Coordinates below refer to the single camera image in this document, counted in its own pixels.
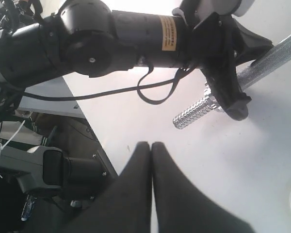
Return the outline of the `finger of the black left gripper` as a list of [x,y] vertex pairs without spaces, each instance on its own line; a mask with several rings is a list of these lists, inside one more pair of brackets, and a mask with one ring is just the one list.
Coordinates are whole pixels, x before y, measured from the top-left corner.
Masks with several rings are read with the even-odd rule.
[[271,40],[253,33],[236,20],[232,43],[237,53],[235,56],[237,66],[259,59],[274,47]]
[[208,76],[208,85],[223,111],[233,120],[248,117],[250,96],[242,91],[235,70],[217,70]]

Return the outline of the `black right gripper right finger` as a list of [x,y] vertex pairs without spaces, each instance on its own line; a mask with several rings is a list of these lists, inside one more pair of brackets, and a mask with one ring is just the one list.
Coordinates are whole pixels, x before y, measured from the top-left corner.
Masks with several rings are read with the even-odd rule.
[[209,199],[183,174],[162,142],[151,147],[161,233],[253,233],[249,223]]

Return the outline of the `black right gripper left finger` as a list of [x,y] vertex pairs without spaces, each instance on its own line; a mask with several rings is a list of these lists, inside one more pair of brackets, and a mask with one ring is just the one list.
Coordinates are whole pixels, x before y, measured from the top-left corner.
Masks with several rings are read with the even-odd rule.
[[149,233],[152,209],[151,151],[137,143],[117,179],[62,233]]

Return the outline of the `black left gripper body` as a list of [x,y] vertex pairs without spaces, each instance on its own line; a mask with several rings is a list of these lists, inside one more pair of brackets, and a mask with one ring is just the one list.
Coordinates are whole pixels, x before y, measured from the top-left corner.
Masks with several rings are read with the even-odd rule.
[[183,18],[188,27],[186,51],[194,65],[206,78],[217,70],[235,70],[235,56],[232,33],[235,29],[235,19],[231,16],[220,16],[211,13],[203,20],[198,20],[195,14],[188,15],[177,11],[177,16]]

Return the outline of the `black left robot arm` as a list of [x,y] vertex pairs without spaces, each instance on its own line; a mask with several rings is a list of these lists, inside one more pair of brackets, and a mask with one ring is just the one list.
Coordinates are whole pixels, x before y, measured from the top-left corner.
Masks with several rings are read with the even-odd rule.
[[251,98],[236,68],[273,47],[235,19],[248,9],[242,0],[184,0],[169,16],[111,10],[100,0],[67,0],[42,18],[41,3],[32,4],[32,23],[20,27],[14,3],[3,3],[11,26],[0,29],[0,87],[18,93],[73,72],[98,78],[137,66],[176,68],[177,85],[199,69],[224,112],[241,121]]

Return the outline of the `grey arm mounting base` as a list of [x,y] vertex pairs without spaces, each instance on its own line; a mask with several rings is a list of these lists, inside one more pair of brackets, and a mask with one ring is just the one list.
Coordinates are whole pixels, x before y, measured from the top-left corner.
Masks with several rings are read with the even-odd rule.
[[116,178],[115,170],[100,155],[76,158],[45,146],[28,151],[6,146],[1,153],[0,174],[16,179],[24,194],[63,200],[96,198]]

